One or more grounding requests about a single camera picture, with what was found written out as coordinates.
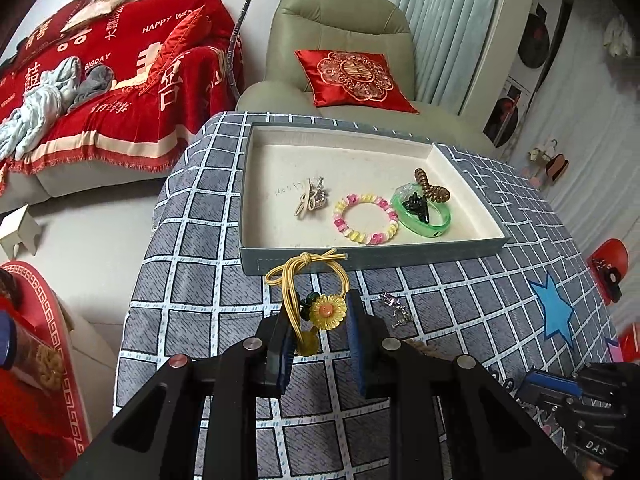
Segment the right hand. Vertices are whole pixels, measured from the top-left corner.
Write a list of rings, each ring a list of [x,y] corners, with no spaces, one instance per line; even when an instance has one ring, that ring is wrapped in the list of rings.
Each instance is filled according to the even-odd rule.
[[[611,468],[605,467],[594,460],[586,460],[582,478],[585,480],[608,480],[613,474]]]

